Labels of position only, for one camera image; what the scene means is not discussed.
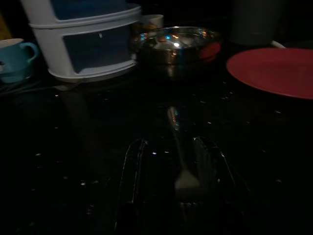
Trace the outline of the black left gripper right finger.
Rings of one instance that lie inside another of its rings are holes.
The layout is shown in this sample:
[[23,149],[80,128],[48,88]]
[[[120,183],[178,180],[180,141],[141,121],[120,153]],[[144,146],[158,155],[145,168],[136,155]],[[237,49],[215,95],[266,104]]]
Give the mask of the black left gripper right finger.
[[193,146],[204,190],[200,203],[204,234],[248,234],[252,205],[246,183],[214,142],[195,137]]

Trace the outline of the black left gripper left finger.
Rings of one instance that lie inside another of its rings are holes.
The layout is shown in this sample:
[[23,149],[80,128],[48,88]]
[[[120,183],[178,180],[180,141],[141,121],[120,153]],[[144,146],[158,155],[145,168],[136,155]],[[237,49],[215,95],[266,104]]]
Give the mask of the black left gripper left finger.
[[148,145],[145,139],[132,142],[125,154],[114,214],[116,235],[140,234],[142,162]]

